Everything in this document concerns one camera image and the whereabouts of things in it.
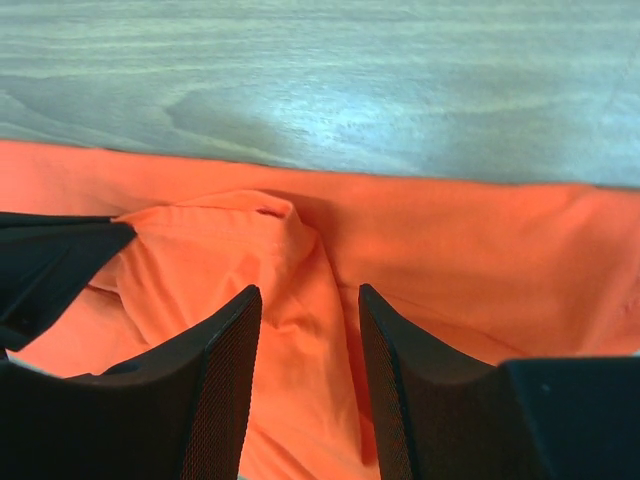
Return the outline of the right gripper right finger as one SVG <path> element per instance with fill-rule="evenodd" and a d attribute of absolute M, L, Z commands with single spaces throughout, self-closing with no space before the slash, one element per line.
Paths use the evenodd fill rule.
<path fill-rule="evenodd" d="M 359 290 L 385 479 L 635 479 L 639 361 L 533 358 L 492 366 Z"/>

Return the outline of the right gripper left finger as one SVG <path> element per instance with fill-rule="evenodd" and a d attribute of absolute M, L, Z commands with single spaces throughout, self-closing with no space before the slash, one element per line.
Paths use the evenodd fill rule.
<path fill-rule="evenodd" d="M 248 426 L 262 300 L 211 317 L 99 375 L 1 364 L 5 479 L 234 479 Z"/>

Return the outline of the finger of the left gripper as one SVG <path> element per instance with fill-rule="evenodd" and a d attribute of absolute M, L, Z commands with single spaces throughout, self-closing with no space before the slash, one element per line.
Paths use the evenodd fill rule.
<path fill-rule="evenodd" d="M 1 347 L 21 350 L 136 237 L 100 216 L 1 214 Z"/>

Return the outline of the orange t-shirt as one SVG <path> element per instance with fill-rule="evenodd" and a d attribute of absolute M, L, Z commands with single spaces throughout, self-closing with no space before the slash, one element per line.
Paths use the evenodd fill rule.
<path fill-rule="evenodd" d="M 1 207 L 109 216 L 136 239 L 19 361 L 99 374 L 249 284 L 263 316 L 240 471 L 379 475 L 357 298 L 482 361 L 639 348 L 639 196 L 303 172 L 5 141 Z"/>

